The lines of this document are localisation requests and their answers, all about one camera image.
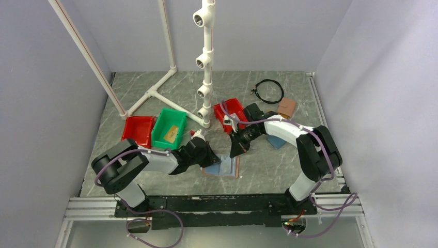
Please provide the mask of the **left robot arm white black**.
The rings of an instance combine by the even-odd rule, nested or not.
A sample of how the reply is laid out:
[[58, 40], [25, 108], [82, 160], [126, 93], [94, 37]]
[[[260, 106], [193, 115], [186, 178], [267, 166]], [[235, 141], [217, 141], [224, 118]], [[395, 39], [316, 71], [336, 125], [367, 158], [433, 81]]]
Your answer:
[[93, 159], [91, 168], [96, 173], [95, 185], [108, 195], [117, 195], [136, 217], [147, 213], [147, 195], [134, 179], [143, 171], [178, 175], [190, 166], [208, 167], [220, 163], [209, 143], [195, 137], [186, 145], [170, 151], [157, 151], [138, 145], [127, 138]]

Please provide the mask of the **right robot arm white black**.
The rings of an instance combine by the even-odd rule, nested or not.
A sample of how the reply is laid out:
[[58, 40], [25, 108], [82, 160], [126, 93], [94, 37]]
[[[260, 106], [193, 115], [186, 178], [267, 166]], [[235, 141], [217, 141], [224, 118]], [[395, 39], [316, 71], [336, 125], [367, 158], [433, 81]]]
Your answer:
[[335, 177], [335, 169], [342, 164], [341, 154], [326, 126], [308, 127], [284, 118], [274, 111], [263, 112], [257, 104], [243, 110], [247, 121], [226, 116], [243, 129], [229, 133], [230, 157], [234, 158], [249, 151], [251, 142], [262, 135], [278, 137], [298, 150], [301, 172], [295, 182], [285, 191], [285, 209], [298, 214], [305, 202], [320, 184]]

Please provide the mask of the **orange credit card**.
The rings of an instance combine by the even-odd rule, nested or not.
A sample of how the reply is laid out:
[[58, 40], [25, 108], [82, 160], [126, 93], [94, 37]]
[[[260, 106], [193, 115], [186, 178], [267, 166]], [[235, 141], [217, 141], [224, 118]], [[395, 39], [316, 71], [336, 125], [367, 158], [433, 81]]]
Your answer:
[[178, 136], [178, 132], [179, 132], [179, 127], [176, 125], [172, 125], [164, 135], [163, 139], [173, 144]]

